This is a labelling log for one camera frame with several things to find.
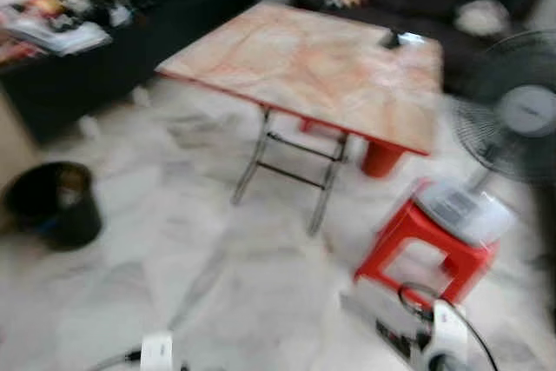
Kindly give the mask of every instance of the black cabinet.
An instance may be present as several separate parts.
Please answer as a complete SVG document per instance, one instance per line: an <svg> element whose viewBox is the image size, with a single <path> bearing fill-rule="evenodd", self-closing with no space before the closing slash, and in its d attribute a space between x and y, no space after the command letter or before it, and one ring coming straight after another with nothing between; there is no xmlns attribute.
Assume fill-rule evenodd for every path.
<svg viewBox="0 0 556 371"><path fill-rule="evenodd" d="M42 56L0 69L0 81L30 134L45 142L91 111L125 97L158 63L257 0L166 0L113 30L109 44Z"/></svg>

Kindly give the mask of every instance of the electric fan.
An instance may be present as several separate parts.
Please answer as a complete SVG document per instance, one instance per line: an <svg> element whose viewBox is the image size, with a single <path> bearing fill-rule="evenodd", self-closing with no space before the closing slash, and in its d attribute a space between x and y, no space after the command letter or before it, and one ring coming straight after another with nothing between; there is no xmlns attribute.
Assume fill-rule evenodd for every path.
<svg viewBox="0 0 556 371"><path fill-rule="evenodd" d="M457 134L488 172L554 181L556 30L525 32L494 45L473 67L464 97L455 110Z"/></svg>

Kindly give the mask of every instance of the red stool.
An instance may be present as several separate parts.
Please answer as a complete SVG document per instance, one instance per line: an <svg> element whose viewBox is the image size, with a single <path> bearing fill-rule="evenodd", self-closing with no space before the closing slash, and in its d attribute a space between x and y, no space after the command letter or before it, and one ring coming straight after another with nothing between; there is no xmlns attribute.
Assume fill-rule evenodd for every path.
<svg viewBox="0 0 556 371"><path fill-rule="evenodd" d="M388 224L379 232L374 247L355 272L357 281L364 276L376 280L397 292L402 283L383 273L397 255L412 241L433 245L447 255L440 266L453 279L442 297L457 303L490 268L498 250L497 242L488 247L472 247L453 237L434 223L412 199L409 199ZM430 302L413 291L407 296L414 302L430 306Z"/></svg>

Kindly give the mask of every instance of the marble-pattern table top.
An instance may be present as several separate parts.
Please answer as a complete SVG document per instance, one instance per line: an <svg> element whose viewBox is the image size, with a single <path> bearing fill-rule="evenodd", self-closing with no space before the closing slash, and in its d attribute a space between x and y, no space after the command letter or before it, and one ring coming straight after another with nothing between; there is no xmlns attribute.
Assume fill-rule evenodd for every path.
<svg viewBox="0 0 556 371"><path fill-rule="evenodd" d="M386 34L365 23L259 3L158 71L428 155L441 93L441 47L421 38L386 50L379 46Z"/></svg>

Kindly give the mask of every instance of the trash can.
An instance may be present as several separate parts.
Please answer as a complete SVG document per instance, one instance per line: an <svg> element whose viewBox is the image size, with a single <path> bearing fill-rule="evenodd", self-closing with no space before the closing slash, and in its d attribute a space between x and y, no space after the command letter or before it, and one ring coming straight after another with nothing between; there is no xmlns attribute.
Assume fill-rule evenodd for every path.
<svg viewBox="0 0 556 371"><path fill-rule="evenodd" d="M100 233L92 174L82 164L53 162L18 177L4 196L18 227L54 250L81 248Z"/></svg>

